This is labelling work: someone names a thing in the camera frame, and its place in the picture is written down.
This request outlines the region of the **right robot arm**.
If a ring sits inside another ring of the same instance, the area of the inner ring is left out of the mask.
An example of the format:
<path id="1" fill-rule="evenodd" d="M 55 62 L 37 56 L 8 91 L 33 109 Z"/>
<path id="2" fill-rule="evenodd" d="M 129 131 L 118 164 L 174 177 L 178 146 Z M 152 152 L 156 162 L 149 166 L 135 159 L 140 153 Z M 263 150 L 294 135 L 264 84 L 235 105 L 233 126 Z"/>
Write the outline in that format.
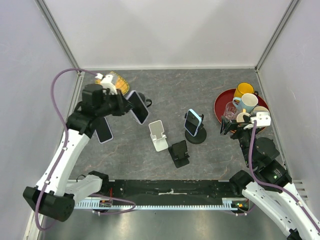
<path id="1" fill-rule="evenodd" d="M 221 117 L 220 134 L 234 132 L 249 171 L 241 170 L 229 182 L 235 197 L 243 196 L 263 211 L 288 240 L 318 240 L 320 221 L 299 194 L 289 172 L 276 160 L 273 140 L 256 137 L 260 127 L 270 123 L 262 117 L 246 117 L 244 122 Z"/>

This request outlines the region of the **purple-cased phone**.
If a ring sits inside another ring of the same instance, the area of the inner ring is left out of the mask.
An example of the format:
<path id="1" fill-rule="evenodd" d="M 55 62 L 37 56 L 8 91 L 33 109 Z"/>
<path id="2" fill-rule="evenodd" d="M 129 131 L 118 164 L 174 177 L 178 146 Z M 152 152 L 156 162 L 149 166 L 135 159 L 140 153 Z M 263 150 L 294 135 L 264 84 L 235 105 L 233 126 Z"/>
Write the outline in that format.
<path id="1" fill-rule="evenodd" d="M 99 120 L 97 128 L 95 129 L 95 132 L 100 144 L 107 143 L 114 138 L 112 131 L 110 129 L 109 123 L 105 117 L 102 117 Z"/>

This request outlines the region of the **lavender-cased phone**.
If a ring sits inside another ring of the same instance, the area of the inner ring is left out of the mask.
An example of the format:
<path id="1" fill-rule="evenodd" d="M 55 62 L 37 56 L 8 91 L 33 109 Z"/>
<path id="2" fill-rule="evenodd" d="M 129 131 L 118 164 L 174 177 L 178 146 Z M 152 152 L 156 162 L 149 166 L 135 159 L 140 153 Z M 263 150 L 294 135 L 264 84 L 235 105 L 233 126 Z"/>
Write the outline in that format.
<path id="1" fill-rule="evenodd" d="M 126 99 L 133 105 L 133 108 L 130 111 L 134 118 L 140 125 L 143 125 L 149 116 L 149 110 L 141 99 L 139 93 L 133 90 L 128 94 Z"/>

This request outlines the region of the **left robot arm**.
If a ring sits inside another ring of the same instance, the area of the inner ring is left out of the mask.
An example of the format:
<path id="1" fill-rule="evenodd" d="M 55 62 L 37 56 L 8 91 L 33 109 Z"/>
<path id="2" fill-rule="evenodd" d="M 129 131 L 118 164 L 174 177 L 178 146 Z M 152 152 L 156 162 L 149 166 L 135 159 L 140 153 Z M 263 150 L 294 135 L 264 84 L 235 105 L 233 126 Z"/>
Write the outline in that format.
<path id="1" fill-rule="evenodd" d="M 63 122 L 63 139 L 47 170 L 34 187 L 27 186 L 23 191 L 23 198 L 36 214 L 64 222 L 86 197 L 104 197 L 109 193 L 108 175 L 97 171 L 72 185 L 67 183 L 80 153 L 105 117 L 123 116 L 132 108 L 120 89 L 100 84 L 85 86 L 82 100 Z"/>

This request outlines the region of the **blue-cased phone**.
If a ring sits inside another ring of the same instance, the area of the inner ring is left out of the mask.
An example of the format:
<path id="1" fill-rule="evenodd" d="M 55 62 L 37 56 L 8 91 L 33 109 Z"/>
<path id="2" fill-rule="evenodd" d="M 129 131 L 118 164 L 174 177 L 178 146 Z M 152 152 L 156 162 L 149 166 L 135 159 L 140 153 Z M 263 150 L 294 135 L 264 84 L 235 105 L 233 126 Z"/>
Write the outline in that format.
<path id="1" fill-rule="evenodd" d="M 202 123 L 202 117 L 193 109 L 189 109 L 185 115 L 184 128 L 192 136 L 195 137 Z"/>

